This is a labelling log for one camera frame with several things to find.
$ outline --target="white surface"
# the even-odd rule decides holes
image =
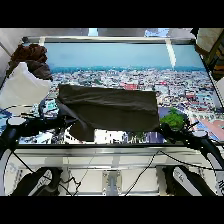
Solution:
[[[13,105],[32,106],[35,103],[39,104],[48,94],[50,87],[50,80],[36,78],[28,71],[27,64],[20,62],[0,91],[0,107],[5,109]],[[9,112],[16,115],[29,110],[29,107],[8,109]]]

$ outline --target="sky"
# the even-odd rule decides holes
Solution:
[[[53,67],[171,66],[166,44],[45,43]],[[172,45],[176,66],[204,68],[193,45]]]

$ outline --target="crumpled brown fabric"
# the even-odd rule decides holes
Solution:
[[[47,64],[32,60],[26,60],[25,62],[27,63],[28,71],[31,72],[36,78],[53,81],[50,68]],[[6,77],[9,77],[19,63],[19,61],[9,62],[9,69],[6,71]]]
[[[159,127],[152,91],[59,84],[56,102],[62,114],[77,119],[69,133],[80,141],[94,141],[94,129],[154,131]]]
[[[26,61],[33,60],[40,63],[47,61],[47,49],[39,44],[30,44],[29,46],[18,45],[11,56],[11,61]]]
[[[28,71],[36,78],[53,81],[47,61],[47,49],[38,44],[30,44],[29,46],[19,45],[11,56],[9,69],[6,71],[6,77],[18,66],[20,62],[26,62]]]

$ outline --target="tree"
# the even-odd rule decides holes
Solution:
[[[184,116],[177,113],[177,109],[170,108],[169,114],[160,119],[160,123],[167,123],[173,129],[180,129],[184,124]]]

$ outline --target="brown object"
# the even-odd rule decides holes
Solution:
[[[11,56],[11,61],[33,60],[45,63],[47,61],[46,53],[47,49],[38,44],[30,44],[29,46],[20,44]]]
[[[28,71],[31,72],[36,78],[53,81],[50,68],[47,64],[32,60],[27,60],[25,62],[27,63]],[[9,62],[9,69],[6,71],[6,77],[9,77],[19,63],[19,61]]]
[[[94,129],[154,131],[159,127],[156,93],[123,89],[59,85],[56,100],[62,113],[77,119],[69,133],[94,141]]]

